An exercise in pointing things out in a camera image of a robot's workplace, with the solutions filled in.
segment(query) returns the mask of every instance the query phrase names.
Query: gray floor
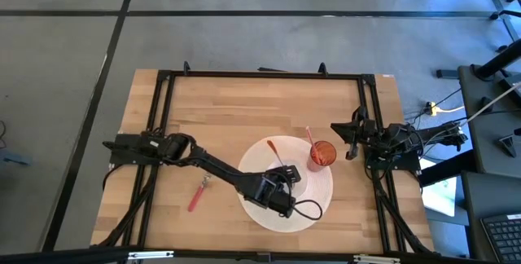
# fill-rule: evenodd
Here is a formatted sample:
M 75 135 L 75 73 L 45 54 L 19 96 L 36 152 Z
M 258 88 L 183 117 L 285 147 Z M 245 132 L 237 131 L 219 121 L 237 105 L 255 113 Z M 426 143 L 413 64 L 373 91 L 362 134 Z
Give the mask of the gray floor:
M 0 9 L 119 9 L 121 1 L 0 0 Z M 130 8 L 495 11 L 491 0 L 133 0 Z M 0 17 L 0 120 L 8 126 L 9 149 L 33 158 L 25 168 L 0 166 L 1 254 L 37 249 L 114 23 Z M 414 112 L 459 87 L 434 78 L 436 69 L 484 63 L 510 42 L 501 21 L 468 18 L 127 18 L 57 248 L 90 242 L 109 157 L 101 142 L 119 128 L 137 68 L 180 69 L 187 60 L 195 70 L 315 72 L 323 61 L 331 72 L 394 74 L 402 110 Z M 456 95 L 443 107 L 461 104 Z M 463 114 L 426 117 L 422 127 Z M 448 158 L 455 151 L 436 146 L 430 155 Z M 451 254 L 444 244 L 436 248 Z

